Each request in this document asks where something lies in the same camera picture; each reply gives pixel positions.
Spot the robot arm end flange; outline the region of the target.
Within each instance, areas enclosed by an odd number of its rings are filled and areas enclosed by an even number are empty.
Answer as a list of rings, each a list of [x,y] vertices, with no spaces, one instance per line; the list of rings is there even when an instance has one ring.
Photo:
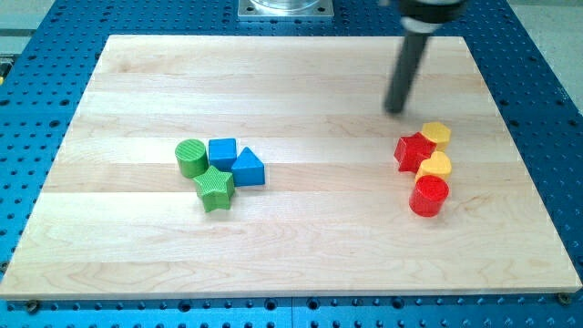
[[[397,0],[400,22],[408,33],[430,35],[443,24],[459,18],[468,0]]]

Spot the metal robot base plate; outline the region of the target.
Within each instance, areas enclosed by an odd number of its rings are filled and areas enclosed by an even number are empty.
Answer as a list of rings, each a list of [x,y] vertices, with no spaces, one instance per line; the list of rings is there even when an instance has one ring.
[[[238,0],[238,17],[263,18],[331,18],[333,0]]]

